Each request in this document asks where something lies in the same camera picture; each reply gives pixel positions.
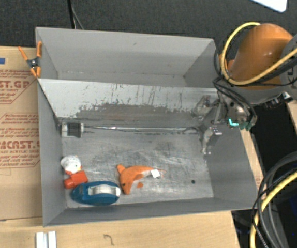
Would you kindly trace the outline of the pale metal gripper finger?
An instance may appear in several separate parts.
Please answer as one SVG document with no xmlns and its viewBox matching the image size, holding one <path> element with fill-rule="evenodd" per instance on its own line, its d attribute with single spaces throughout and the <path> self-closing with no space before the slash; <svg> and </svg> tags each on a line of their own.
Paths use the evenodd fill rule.
<svg viewBox="0 0 297 248">
<path fill-rule="evenodd" d="M 211 153 L 211 147 L 216 144 L 220 137 L 222 137 L 222 132 L 217 127 L 207 128 L 202 138 L 202 153 L 209 155 Z"/>
<path fill-rule="evenodd" d="M 195 116 L 206 116 L 213 108 L 213 104 L 211 102 L 211 96 L 205 95 L 200 101 L 196 104 L 193 109 L 193 114 Z"/>
</svg>

